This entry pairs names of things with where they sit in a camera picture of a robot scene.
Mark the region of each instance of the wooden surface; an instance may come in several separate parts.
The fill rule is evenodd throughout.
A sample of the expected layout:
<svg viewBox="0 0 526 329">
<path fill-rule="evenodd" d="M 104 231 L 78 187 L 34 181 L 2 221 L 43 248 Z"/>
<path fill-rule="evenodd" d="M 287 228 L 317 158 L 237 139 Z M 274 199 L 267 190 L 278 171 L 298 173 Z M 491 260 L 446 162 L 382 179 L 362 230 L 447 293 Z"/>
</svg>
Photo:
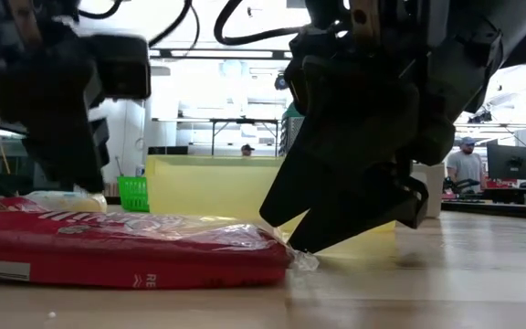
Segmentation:
<svg viewBox="0 0 526 329">
<path fill-rule="evenodd" d="M 111 292 L 0 283 L 0 329 L 526 329 L 526 219 L 444 213 L 337 249 L 285 287 Z"/>
</svg>

